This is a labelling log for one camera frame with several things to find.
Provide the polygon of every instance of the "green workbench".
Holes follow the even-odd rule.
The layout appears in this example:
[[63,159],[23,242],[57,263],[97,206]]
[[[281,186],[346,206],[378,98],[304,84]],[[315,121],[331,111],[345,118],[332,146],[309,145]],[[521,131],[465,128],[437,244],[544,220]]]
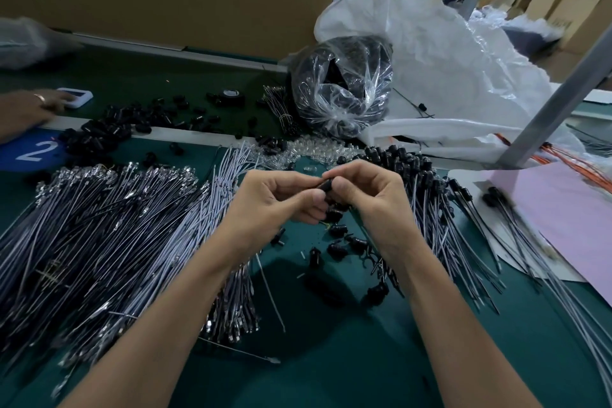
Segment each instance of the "green workbench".
[[[109,103],[147,102],[155,96],[179,93],[195,104],[205,100],[202,97],[207,91],[237,88],[246,92],[251,104],[246,111],[236,112],[235,119],[234,114],[224,116],[235,121],[228,123],[228,131],[230,125],[235,126],[231,130],[237,129],[244,125],[242,118],[256,114],[261,130],[270,125],[278,132],[267,110],[250,108],[260,97],[263,84],[274,84],[267,72],[89,47],[53,68],[0,74],[0,91],[62,86],[92,90],[94,102],[70,112],[80,117],[96,116]],[[167,142],[131,139],[120,146],[114,157],[124,162],[141,160],[145,152],[154,151],[165,163],[194,167],[203,178],[222,153],[207,145],[183,146],[185,155],[176,157]],[[302,159],[298,170],[305,164],[312,165]],[[34,195],[22,177],[20,173],[0,172],[0,229]],[[459,210],[456,213],[471,245],[494,269],[484,240]],[[350,232],[361,235],[351,215],[345,215],[343,222]],[[406,302],[391,290],[377,308],[369,310],[360,304],[367,288],[376,284],[370,275],[371,262],[364,265],[354,255],[335,262],[324,254],[322,274],[346,301],[343,308],[333,310],[306,291],[297,279],[308,269],[299,252],[307,252],[312,246],[325,250],[330,242],[324,227],[290,222],[285,237],[285,246],[268,246],[262,261],[287,333],[281,330],[257,272],[255,305],[262,318],[261,329],[237,345],[258,355],[279,358],[282,364],[270,365],[199,342],[181,375],[171,406],[441,406]],[[536,397],[547,407],[605,407],[606,397],[595,365],[562,308],[549,294],[536,293],[526,277],[513,268],[505,265],[501,277],[507,286],[503,294],[489,287],[501,314],[486,308],[477,316]],[[569,283],[569,287],[612,332],[612,312],[601,297],[585,284]],[[55,365],[61,356],[59,352],[55,361],[27,379],[23,368],[5,376],[0,383],[0,404],[52,406],[51,390],[63,378]],[[84,369],[73,377],[67,389],[83,374]]]

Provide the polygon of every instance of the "white plastic bag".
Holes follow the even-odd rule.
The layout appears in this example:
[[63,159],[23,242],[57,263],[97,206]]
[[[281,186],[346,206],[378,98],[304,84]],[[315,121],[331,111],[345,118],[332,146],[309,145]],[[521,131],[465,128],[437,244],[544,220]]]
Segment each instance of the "white plastic bag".
[[0,18],[0,69],[21,69],[81,48],[30,18]]
[[[315,25],[319,42],[366,34],[391,42],[394,70],[387,118],[359,136],[368,145],[406,135],[430,155],[493,163],[506,147],[491,134],[514,139],[552,94],[546,72],[502,30],[470,26],[440,0],[336,0]],[[565,129],[553,141],[558,134],[584,152]]]

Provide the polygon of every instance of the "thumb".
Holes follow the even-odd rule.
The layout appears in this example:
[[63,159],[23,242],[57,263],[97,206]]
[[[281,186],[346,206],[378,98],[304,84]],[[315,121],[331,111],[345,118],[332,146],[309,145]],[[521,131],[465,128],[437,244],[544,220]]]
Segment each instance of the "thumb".
[[332,190],[340,196],[343,202],[362,210],[370,196],[362,192],[355,184],[342,176],[336,176],[332,181]]
[[299,192],[287,200],[278,203],[278,207],[283,217],[291,218],[298,211],[308,210],[311,207],[320,205],[325,201],[325,192],[320,189],[306,189]]

